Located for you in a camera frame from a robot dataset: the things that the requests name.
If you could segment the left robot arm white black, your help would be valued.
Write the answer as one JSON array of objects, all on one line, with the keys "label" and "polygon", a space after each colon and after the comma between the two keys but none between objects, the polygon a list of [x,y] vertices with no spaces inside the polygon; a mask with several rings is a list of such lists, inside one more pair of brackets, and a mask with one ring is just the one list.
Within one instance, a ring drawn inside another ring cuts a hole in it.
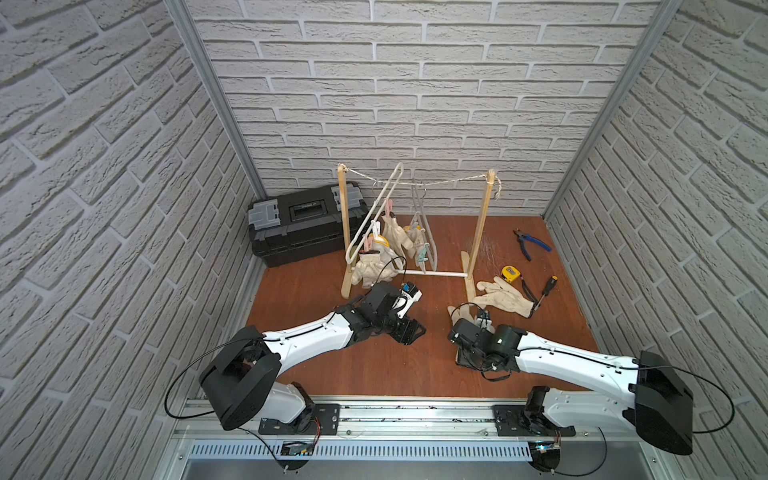
[{"label": "left robot arm white black", "polygon": [[400,288],[380,282],[316,321],[265,333],[242,328],[199,376],[221,427],[231,431],[259,418],[291,434],[307,432],[318,407],[298,383],[285,385],[277,378],[321,354],[380,334],[403,345],[414,343],[426,328],[408,310],[421,297],[411,282]]}]

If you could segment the cream glove dark cuff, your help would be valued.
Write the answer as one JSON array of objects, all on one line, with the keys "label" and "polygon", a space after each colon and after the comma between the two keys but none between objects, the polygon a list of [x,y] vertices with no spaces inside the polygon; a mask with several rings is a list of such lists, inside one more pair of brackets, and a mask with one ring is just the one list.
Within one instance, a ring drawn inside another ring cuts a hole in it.
[{"label": "cream glove dark cuff", "polygon": [[381,216],[384,228],[382,235],[387,239],[390,248],[396,255],[405,256],[413,249],[414,243],[407,232],[398,224],[396,217],[391,213],[383,213]]}]

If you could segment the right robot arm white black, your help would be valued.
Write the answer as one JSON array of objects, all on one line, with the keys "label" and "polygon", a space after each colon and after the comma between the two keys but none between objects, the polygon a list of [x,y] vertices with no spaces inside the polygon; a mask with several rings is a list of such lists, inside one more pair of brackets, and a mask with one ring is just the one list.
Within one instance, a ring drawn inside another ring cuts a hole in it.
[{"label": "right robot arm white black", "polygon": [[513,373],[543,375],[577,386],[568,392],[536,386],[519,414],[534,435],[559,436],[576,427],[635,432],[646,443],[675,455],[693,451],[693,393],[662,356],[613,356],[560,344],[501,325],[490,332],[467,319],[452,326],[457,363],[495,381]]}]

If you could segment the cream glove red-black cuff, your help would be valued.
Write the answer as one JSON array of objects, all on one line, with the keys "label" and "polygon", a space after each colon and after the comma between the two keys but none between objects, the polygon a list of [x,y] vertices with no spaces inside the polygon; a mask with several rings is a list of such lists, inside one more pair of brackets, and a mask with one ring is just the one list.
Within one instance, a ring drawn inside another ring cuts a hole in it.
[{"label": "cream glove red-black cuff", "polygon": [[471,305],[463,305],[460,307],[449,305],[447,311],[450,317],[451,325],[455,325],[460,319],[466,319],[474,325],[488,330],[491,333],[496,331],[490,320],[480,319],[471,312]]}]

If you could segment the white glove yellow cuff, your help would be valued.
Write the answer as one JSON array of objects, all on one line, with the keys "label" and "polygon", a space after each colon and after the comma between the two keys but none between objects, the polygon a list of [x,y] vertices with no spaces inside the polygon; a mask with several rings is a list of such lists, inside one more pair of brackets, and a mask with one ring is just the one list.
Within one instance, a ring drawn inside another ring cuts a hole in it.
[{"label": "white glove yellow cuff", "polygon": [[371,234],[367,239],[368,252],[373,255],[375,277],[379,280],[391,279],[405,268],[406,258],[398,255],[381,236]]}]

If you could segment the white clip hanger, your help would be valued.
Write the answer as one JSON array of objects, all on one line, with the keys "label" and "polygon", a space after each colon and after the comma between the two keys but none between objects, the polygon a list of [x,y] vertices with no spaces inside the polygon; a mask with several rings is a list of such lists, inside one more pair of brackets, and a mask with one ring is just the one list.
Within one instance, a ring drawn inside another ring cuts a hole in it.
[{"label": "white clip hanger", "polygon": [[337,167],[337,175],[340,186],[340,200],[341,200],[341,215],[342,215],[342,227],[343,238],[345,246],[345,262],[348,266],[356,260],[365,238],[373,232],[374,225],[372,221],[376,221],[376,218],[383,212],[386,202],[390,199],[391,194],[398,186],[400,179],[403,175],[403,163],[400,162],[393,169],[388,179],[383,183],[382,190],[374,200],[370,210],[366,217],[358,227],[355,235],[352,236],[350,232],[350,217],[348,210],[348,194],[346,186],[346,173],[352,172],[355,175],[366,178],[366,175],[348,168],[345,164],[339,164]]}]

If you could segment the grey clip hanger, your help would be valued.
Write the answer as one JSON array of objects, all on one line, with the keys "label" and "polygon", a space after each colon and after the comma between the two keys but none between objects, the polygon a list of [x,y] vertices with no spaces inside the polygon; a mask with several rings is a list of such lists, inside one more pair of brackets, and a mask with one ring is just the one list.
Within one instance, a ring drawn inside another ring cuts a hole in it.
[{"label": "grey clip hanger", "polygon": [[426,273],[428,269],[436,272],[438,270],[438,253],[434,236],[424,211],[424,195],[419,193],[419,189],[416,186],[412,186],[411,197],[413,201],[413,216],[406,228],[406,233],[413,246],[407,250],[407,253],[423,273]]}]

